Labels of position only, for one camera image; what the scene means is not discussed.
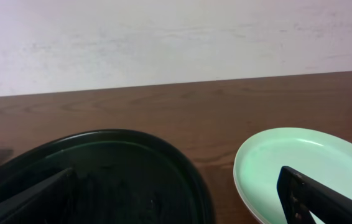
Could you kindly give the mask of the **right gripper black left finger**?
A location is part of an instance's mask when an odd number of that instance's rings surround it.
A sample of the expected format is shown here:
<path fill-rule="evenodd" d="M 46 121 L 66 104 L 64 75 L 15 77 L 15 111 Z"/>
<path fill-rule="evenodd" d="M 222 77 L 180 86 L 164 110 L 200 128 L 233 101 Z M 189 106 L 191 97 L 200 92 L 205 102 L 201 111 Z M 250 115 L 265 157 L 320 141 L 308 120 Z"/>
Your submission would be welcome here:
<path fill-rule="evenodd" d="M 73 206 L 76 173 L 67 168 L 0 203 L 0 224 L 65 223 Z"/>

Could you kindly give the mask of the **pale green plate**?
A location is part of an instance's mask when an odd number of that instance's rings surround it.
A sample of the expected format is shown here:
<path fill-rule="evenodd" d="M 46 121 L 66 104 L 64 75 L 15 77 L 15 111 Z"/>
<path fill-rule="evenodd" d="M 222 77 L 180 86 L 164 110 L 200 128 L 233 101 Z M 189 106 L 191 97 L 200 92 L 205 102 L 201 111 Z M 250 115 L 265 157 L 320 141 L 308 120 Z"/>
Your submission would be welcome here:
<path fill-rule="evenodd" d="M 233 166 L 236 189 L 259 223 L 286 223 L 277 193 L 289 166 L 352 199 L 352 143 L 304 128 L 274 128 L 248 138 Z"/>

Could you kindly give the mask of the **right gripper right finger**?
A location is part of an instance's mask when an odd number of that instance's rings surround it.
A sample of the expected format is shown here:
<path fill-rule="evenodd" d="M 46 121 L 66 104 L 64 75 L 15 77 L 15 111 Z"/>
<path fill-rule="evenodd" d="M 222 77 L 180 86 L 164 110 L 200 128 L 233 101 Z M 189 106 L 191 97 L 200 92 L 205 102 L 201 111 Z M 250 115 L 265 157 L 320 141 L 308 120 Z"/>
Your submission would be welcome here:
<path fill-rule="evenodd" d="M 352 223 L 352 200 L 301 172 L 283 166 L 277 193 L 288 224 Z"/>

